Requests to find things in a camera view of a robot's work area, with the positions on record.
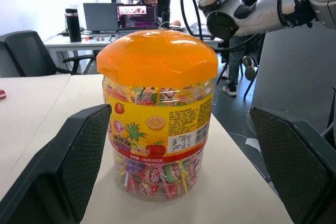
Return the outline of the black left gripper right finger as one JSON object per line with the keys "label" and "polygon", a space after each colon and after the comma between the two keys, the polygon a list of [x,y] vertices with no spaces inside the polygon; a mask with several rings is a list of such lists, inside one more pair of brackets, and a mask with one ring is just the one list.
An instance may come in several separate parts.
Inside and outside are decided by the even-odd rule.
{"label": "black left gripper right finger", "polygon": [[335,148],[306,120],[252,107],[270,179],[293,223],[335,223]]}

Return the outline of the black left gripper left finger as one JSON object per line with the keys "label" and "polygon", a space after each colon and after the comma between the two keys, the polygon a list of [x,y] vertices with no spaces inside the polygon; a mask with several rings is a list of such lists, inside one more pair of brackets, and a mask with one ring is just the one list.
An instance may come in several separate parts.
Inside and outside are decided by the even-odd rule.
{"label": "black left gripper left finger", "polygon": [[111,106],[70,116],[1,200],[1,223],[80,223],[101,165]]}

